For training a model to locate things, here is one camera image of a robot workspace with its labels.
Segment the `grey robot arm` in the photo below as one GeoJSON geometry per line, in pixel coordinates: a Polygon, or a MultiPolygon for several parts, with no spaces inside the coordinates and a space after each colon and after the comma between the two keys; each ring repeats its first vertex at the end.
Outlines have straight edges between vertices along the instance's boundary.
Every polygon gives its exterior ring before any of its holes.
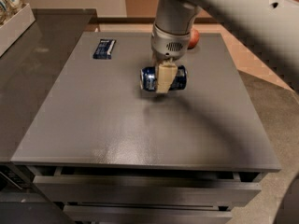
{"type": "Polygon", "coordinates": [[[293,0],[159,0],[151,35],[158,60],[184,56],[202,9],[299,91],[299,4],[293,0]]]}

